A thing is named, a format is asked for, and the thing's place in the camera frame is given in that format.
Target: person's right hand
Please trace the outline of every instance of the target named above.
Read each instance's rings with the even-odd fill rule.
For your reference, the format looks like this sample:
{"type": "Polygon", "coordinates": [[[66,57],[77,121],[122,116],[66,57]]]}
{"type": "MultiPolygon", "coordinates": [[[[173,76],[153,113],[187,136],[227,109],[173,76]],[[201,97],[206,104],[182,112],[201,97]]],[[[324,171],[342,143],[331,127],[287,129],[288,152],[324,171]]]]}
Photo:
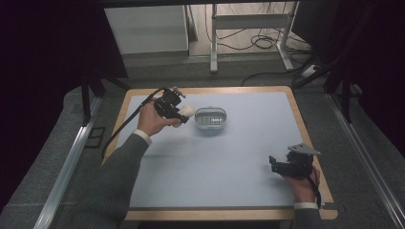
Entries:
{"type": "Polygon", "coordinates": [[[155,110],[155,101],[146,103],[139,110],[138,130],[143,131],[149,136],[159,133],[165,126],[179,124],[178,118],[163,118],[155,110]]]}
{"type": "MultiPolygon", "coordinates": [[[[310,174],[310,178],[313,182],[319,186],[319,176],[320,172],[315,166],[312,166],[313,170],[310,174]]],[[[291,184],[292,191],[294,192],[295,196],[297,197],[298,202],[315,202],[315,194],[312,190],[312,186],[308,182],[306,178],[297,179],[294,177],[282,176],[291,184]]]]}

